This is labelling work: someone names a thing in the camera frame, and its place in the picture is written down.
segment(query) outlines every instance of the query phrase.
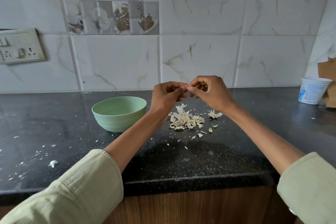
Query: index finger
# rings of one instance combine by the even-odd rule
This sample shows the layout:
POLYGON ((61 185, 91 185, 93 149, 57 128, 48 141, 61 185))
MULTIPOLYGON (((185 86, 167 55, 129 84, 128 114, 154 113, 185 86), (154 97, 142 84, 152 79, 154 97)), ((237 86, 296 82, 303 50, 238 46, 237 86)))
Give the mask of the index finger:
POLYGON ((170 88, 179 88, 188 84, 185 82, 164 82, 161 83, 161 85, 164 87, 165 90, 167 90, 170 88))
POLYGON ((205 82, 206 84, 208 84, 208 82, 209 82, 208 79, 209 79, 209 76, 199 75, 194 80, 192 80, 191 83, 189 83, 188 86, 195 87, 200 82, 205 82))

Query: electrical outlet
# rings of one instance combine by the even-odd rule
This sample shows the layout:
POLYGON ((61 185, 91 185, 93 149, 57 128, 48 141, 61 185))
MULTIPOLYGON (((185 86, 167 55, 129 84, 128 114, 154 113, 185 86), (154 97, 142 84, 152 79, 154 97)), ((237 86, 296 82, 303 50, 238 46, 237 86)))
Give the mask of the electrical outlet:
POLYGON ((46 60, 34 28, 0 31, 0 64, 46 60))

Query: brown cardboard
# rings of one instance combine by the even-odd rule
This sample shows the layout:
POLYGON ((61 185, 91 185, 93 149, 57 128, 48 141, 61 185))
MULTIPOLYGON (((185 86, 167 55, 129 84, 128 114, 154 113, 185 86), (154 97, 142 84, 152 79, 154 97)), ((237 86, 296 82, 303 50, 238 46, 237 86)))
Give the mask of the brown cardboard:
POLYGON ((328 61, 317 64, 318 76, 333 80, 325 91, 323 99, 327 107, 336 108, 336 58, 328 58, 328 61))

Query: light green sleeve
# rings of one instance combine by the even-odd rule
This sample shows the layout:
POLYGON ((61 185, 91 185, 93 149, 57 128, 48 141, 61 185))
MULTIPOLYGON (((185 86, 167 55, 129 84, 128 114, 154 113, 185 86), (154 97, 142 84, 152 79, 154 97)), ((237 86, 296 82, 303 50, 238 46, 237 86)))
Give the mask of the light green sleeve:
POLYGON ((103 150, 91 150, 48 188, 23 201, 5 223, 102 223, 123 199, 120 170, 103 150))
POLYGON ((305 224, 336 223, 336 169, 316 152, 281 175, 278 193, 305 224))

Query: black granite countertop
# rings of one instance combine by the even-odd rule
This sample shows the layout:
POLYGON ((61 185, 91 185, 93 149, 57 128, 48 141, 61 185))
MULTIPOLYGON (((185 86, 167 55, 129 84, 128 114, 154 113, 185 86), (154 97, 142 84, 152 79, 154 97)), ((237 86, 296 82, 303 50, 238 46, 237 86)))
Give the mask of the black granite countertop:
MULTIPOLYGON (((270 129, 336 166, 335 112, 298 102, 295 87, 230 91, 270 129)), ((149 107, 151 91, 0 94, 0 205, 43 190, 91 149, 118 137, 101 128, 91 112, 95 103, 117 96, 144 98, 149 107), (48 166, 52 160, 59 162, 55 168, 48 166)), ((183 103, 191 113, 210 109, 195 98, 183 103)), ((153 134, 122 174, 125 196, 278 182, 278 173, 238 126, 225 116, 203 117, 201 129, 177 132, 166 122, 153 134), (219 126, 209 134, 211 124, 219 126), (200 130, 207 134, 192 140, 200 130)))

